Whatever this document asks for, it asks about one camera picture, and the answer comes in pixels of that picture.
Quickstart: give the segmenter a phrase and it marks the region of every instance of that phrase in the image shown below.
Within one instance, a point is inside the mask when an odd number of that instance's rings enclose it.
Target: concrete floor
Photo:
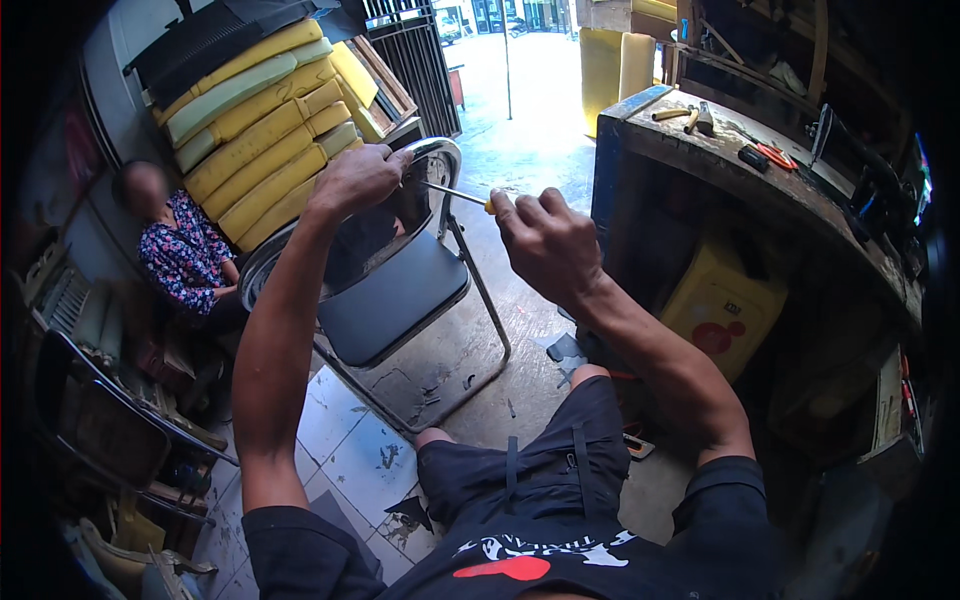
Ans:
[[[559,34],[511,39],[514,119],[507,120],[502,68],[503,37],[478,36],[447,48],[448,64],[464,64],[467,110],[460,111],[458,143],[464,165],[459,188],[486,197],[492,186],[517,193],[558,187],[575,209],[589,213],[593,142],[581,134],[580,55],[576,42]],[[510,269],[494,220],[479,206],[454,199],[453,212],[490,290],[513,346],[506,371],[442,423],[465,444],[506,448],[508,436],[520,447],[541,432],[563,401],[556,364],[533,341],[568,331],[574,324],[557,313]],[[453,249],[452,236],[447,245]],[[400,415],[424,422],[464,391],[464,380],[492,369],[501,356],[493,325],[475,286],[466,298],[379,367],[361,379]],[[441,401],[423,406],[424,392]],[[513,404],[512,418],[507,399]],[[658,449],[633,463],[621,496],[621,522],[642,537],[666,543],[673,533],[670,513],[683,498],[693,472],[687,459]]]

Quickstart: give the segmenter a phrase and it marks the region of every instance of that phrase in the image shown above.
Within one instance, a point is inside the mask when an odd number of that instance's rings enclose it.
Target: pole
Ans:
[[[500,3],[500,18],[503,19],[503,54],[507,59],[507,120],[514,120],[514,103],[510,98],[510,46],[507,43],[507,9]]]

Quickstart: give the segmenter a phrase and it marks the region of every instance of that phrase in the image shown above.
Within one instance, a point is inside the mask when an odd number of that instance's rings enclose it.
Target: black t-shirt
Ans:
[[[699,468],[660,546],[616,521],[496,516],[454,525],[437,548],[386,588],[356,541],[319,516],[268,507],[244,516],[260,597],[368,600],[514,598],[532,589],[593,598],[766,598],[780,589],[781,545],[768,523],[756,461]]]

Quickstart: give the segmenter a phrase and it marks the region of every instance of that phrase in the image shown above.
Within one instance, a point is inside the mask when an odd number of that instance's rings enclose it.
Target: street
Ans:
[[[508,43],[513,120],[504,36],[462,38],[444,48],[447,67],[463,65],[460,187],[485,197],[491,187],[539,194],[553,186],[589,214],[594,142],[583,134],[579,44],[545,33],[510,37]]]

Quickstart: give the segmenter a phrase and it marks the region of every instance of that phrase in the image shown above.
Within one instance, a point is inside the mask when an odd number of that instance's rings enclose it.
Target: right hand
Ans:
[[[317,176],[307,211],[332,210],[341,220],[387,199],[400,185],[413,153],[383,144],[346,150]]]
[[[491,190],[490,199],[510,266],[544,298],[576,317],[609,280],[593,221],[570,210],[554,187],[539,198],[520,196],[516,206],[498,189]]]

